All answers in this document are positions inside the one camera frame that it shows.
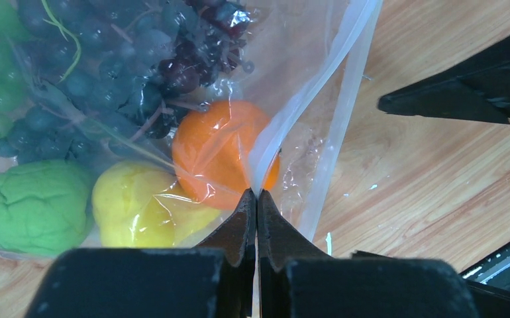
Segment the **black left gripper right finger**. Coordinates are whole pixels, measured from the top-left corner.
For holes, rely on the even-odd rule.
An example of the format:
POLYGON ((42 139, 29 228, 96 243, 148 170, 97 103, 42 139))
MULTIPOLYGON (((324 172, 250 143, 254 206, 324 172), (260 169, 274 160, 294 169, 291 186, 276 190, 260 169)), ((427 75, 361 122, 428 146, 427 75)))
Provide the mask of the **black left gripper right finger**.
POLYGON ((257 202, 262 317, 477 317, 465 281, 435 259, 333 258, 262 191, 257 202))

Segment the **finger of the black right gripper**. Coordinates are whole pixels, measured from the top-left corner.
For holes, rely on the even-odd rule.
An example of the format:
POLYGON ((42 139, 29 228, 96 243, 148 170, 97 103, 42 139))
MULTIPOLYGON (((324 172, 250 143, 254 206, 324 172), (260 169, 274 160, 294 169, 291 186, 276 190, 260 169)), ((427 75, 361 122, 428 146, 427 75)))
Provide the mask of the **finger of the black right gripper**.
POLYGON ((379 98, 391 115, 507 124, 510 35, 455 66, 379 98))

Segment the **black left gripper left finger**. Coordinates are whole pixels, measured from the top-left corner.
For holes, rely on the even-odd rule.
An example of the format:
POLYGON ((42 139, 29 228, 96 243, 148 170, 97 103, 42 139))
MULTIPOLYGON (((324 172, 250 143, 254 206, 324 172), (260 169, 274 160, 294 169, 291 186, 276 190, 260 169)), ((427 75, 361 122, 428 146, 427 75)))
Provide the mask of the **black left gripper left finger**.
POLYGON ((256 197, 191 248, 76 248, 43 277, 27 317, 249 317, 256 197))

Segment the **fake yellow lemon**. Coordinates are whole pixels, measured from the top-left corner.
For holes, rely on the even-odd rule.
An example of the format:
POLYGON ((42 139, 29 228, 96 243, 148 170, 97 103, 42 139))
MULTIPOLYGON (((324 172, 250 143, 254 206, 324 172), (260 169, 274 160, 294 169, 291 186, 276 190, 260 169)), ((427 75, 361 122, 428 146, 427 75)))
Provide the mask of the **fake yellow lemon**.
POLYGON ((194 202, 172 174, 129 161, 98 177, 91 205, 101 244, 111 248, 181 246, 221 214, 194 202))

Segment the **fake orange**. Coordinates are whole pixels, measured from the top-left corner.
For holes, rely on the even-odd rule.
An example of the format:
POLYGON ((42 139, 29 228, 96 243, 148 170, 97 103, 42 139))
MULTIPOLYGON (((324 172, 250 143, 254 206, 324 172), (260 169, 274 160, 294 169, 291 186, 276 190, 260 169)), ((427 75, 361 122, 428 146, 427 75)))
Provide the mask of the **fake orange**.
POLYGON ((242 100, 211 103, 179 124, 172 142, 176 176, 192 200, 233 210, 250 187, 248 155, 270 117, 242 100))

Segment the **clear zip top bag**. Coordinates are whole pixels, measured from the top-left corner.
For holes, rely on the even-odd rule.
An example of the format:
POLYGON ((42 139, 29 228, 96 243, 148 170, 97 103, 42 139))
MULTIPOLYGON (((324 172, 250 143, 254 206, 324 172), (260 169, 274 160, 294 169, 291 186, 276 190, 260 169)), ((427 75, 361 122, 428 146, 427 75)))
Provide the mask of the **clear zip top bag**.
MULTIPOLYGON (((240 1, 250 12, 242 58, 253 63, 246 73, 238 68, 231 86, 209 97, 249 101, 270 117, 248 155, 250 187, 276 195, 280 214, 305 237, 315 232, 341 142, 364 77, 381 1, 240 1)), ((77 162, 93 177, 122 162, 148 164, 176 176, 168 161, 112 153, 94 162, 77 162)), ((20 166, 0 158, 0 173, 20 166)), ((80 246, 102 246, 93 220, 80 246)), ((223 223, 232 210, 181 246, 199 242, 223 223)), ((53 257, 0 249, 4 258, 53 257)))

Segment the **dark purple fake grapes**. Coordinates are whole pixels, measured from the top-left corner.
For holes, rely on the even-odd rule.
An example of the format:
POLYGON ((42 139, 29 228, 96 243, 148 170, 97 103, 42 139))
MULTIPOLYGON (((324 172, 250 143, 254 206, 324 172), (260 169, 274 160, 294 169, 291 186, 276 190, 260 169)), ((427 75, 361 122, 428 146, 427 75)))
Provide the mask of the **dark purple fake grapes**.
POLYGON ((242 58, 240 1, 11 1, 30 34, 12 45, 27 100, 0 158, 168 161, 184 117, 228 100, 209 92, 242 58))

